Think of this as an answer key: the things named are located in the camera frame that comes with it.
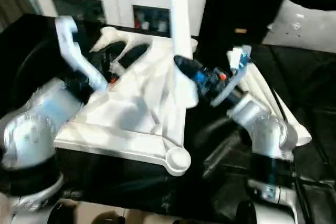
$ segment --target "black table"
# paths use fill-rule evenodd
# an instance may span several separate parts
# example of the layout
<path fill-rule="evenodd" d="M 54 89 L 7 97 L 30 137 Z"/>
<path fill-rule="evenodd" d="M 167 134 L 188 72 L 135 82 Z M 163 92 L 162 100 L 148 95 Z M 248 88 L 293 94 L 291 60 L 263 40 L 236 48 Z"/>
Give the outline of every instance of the black table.
<path fill-rule="evenodd" d="M 99 38 L 102 25 L 78 24 L 86 34 L 79 38 L 81 49 L 85 52 Z M 139 32 L 131 28 L 118 28 Z M 25 73 L 17 87 L 19 95 L 16 103 L 13 104 L 9 94 L 15 73 L 30 51 L 45 38 L 52 39 L 36 59 L 45 67 L 41 69 L 32 65 Z M 62 71 L 55 38 L 54 19 L 35 15 L 25 15 L 0 34 L 0 80 L 5 98 L 0 107 L 1 116 L 22 105 L 35 88 Z M 312 134 L 311 143 L 295 149 L 295 161 L 301 176 L 310 180 L 305 188 L 309 199 L 314 199 L 311 204 L 316 219 L 319 218 L 316 223 L 336 222 L 332 211 L 336 209 L 333 198 L 335 191 L 332 189 L 335 188 L 336 179 L 336 56 L 265 45 L 253 45 L 251 56 L 266 80 Z M 208 162 L 204 161 L 207 156 L 205 149 L 200 151 L 195 146 L 199 130 L 224 116 L 226 108 L 225 104 L 212 109 L 200 103 L 187 110 L 184 145 L 192 156 L 192 166 L 182 177 L 169 175 L 159 165 L 58 149 L 59 165 L 66 180 L 63 196 L 230 223 L 237 203 L 247 197 L 244 181 L 248 173 L 250 147 L 246 135 L 236 125 L 230 124 L 206 136 L 210 145 L 222 143 L 222 152 L 225 152 L 210 176 L 202 175 L 208 168 Z M 323 187 L 318 182 L 328 182 L 331 186 Z M 6 185 L 0 183 L 0 186 L 5 190 Z"/>

